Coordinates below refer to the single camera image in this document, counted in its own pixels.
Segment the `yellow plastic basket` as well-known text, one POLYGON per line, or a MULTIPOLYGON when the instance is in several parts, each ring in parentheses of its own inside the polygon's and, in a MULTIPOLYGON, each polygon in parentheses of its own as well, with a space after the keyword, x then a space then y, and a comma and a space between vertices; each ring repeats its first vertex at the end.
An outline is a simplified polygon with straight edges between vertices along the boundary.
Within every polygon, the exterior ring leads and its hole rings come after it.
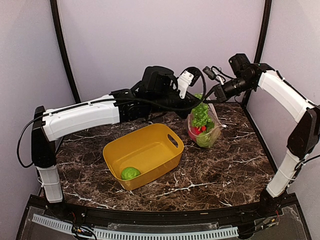
POLYGON ((128 191, 140 188, 165 175, 180 163, 184 143, 168 126, 154 123, 128 133, 103 149, 112 175, 128 191), (133 167, 140 175, 123 180, 121 173, 133 167))

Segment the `clear zip top bag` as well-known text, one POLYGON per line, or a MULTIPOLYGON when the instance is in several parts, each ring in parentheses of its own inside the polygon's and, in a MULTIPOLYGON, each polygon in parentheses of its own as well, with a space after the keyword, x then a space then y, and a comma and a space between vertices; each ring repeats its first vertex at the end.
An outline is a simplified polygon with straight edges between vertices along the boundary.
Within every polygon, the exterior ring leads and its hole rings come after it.
POLYGON ((200 148, 211 148, 223 128, 212 103, 201 103, 187 117, 187 133, 200 148))

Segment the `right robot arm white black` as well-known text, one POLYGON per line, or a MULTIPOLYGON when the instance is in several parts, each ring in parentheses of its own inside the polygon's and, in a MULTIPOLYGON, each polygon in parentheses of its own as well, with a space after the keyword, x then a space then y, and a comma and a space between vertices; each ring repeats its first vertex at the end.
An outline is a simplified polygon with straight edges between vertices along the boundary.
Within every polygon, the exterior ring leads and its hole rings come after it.
POLYGON ((297 123, 288 137, 285 157, 265 189, 266 195, 275 199, 310 161, 308 156, 320 140, 320 107, 266 63, 251 63, 244 53, 235 54, 228 62, 235 77, 210 89, 209 93, 215 95, 213 103, 224 103, 245 91, 260 88, 277 100, 297 123))

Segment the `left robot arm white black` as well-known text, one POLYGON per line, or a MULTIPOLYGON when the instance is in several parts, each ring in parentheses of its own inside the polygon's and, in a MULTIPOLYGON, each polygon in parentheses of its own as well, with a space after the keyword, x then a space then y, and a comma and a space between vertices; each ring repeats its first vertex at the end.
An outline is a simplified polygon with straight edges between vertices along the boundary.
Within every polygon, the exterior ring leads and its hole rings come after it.
POLYGON ((97 126, 148 118, 153 113, 175 112, 185 119, 203 101, 188 92, 198 79, 203 80, 204 76, 193 66, 183 70, 179 77, 166 67, 148 66, 142 79, 131 88, 67 107, 48 110, 37 107, 31 131, 31 160, 51 210, 60 218, 71 213, 70 206, 63 201, 56 140, 97 126))

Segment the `green grape bunch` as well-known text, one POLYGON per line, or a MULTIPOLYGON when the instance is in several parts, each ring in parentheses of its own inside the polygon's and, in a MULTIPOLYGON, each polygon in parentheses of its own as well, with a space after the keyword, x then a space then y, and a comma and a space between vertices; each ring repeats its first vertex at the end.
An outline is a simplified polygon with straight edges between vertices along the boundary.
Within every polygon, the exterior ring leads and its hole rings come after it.
POLYGON ((192 109, 192 122, 191 125, 196 128, 206 127, 211 129, 215 127, 215 123, 209 115, 210 108, 207 103, 200 103, 192 109))

